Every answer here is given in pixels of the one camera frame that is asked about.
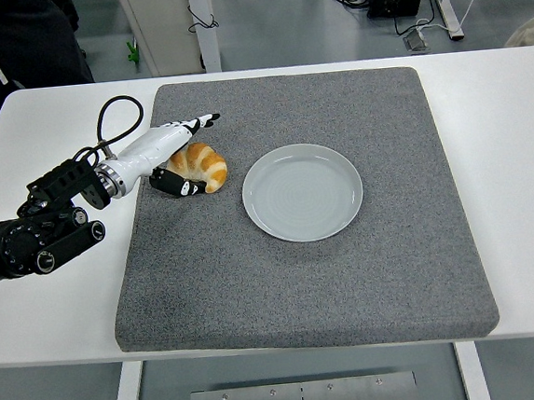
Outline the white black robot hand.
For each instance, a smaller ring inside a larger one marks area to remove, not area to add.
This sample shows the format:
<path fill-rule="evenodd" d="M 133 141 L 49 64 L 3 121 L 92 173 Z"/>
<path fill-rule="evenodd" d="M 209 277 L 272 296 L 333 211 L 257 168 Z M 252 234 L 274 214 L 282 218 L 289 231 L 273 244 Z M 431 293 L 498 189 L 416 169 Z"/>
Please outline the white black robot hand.
<path fill-rule="evenodd" d="M 115 159 L 106 159 L 115 177 L 116 197 L 127 196 L 141 176 L 148 176 L 161 163 L 182 149 L 200 129 L 210 128 L 220 114 L 195 117 L 188 121 L 170 122 L 150 128 Z"/>

